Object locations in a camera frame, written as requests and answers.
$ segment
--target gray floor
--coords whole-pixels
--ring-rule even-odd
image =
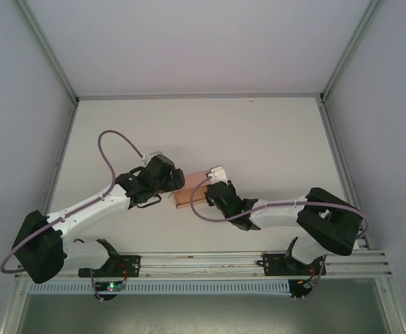
[[[30,296],[21,334],[388,333],[373,280],[324,280],[305,303],[274,296]]]

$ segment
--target white wall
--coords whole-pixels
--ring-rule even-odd
[[[332,99],[371,234],[406,304],[406,1],[387,0]]]
[[[41,209],[70,103],[19,14],[0,0],[0,261]],[[0,273],[0,315],[12,277]]]
[[[318,93],[369,0],[28,0],[80,95]]]

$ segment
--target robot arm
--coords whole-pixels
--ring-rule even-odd
[[[292,200],[241,199],[221,166],[213,168],[208,177],[211,185],[208,186],[206,200],[210,206],[215,205],[225,218],[252,210],[249,214],[231,221],[241,230],[300,226],[307,232],[291,242],[286,253],[288,268],[297,270],[305,267],[328,252],[338,255],[351,254],[362,218],[344,209],[328,207],[327,203],[352,207],[331,193],[321,188],[312,188],[305,197]],[[320,205],[280,206],[292,202],[317,202]]]
[[[13,248],[40,228],[62,219],[22,246],[15,256],[35,283],[43,283],[67,269],[100,269],[108,265],[115,249],[105,240],[74,243],[82,232],[112,214],[135,206],[149,207],[161,201],[160,194],[182,188],[184,174],[162,154],[154,155],[146,167],[137,167],[115,179],[111,192],[105,191],[72,207],[43,216],[31,212],[22,223]],[[93,200],[101,198],[92,205]],[[141,206],[151,198],[156,201]]]

